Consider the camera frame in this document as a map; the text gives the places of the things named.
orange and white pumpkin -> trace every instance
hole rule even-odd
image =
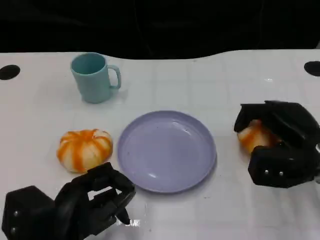
[[[256,146],[272,147],[280,141],[276,135],[262,125],[260,120],[253,120],[247,128],[237,135],[241,145],[249,154]]]
[[[60,163],[70,172],[85,173],[102,164],[113,152],[109,133],[98,129],[68,131],[56,151]]]

white table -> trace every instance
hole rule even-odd
[[[191,114],[211,131],[218,153],[215,172],[180,194],[137,189],[127,208],[131,226],[118,223],[97,239],[320,238],[320,186],[254,185],[247,171],[249,157],[240,151],[233,132],[240,103],[296,101],[320,121],[320,78],[304,71],[304,63],[320,60],[320,50],[233,51],[189,60],[108,57],[110,64],[119,66],[123,87],[116,97],[96,105],[81,101],[69,70],[76,55],[0,54],[0,67],[21,68],[16,78],[0,81],[1,216],[7,192],[36,185],[55,198],[75,177],[56,158],[66,131],[106,130],[117,148],[122,130],[133,119],[170,109]],[[116,152],[111,163],[119,168]]]

lavender plate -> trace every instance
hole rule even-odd
[[[217,155],[208,129],[177,111],[155,111],[135,119],[123,131],[117,153],[133,183],[158,193],[198,184],[214,167]]]

light blue mug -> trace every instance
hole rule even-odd
[[[105,57],[99,53],[88,52],[75,57],[70,68],[83,100],[88,103],[102,103],[111,97],[112,89],[121,87],[119,68],[108,65]],[[108,69],[115,70],[117,86],[110,84]]]

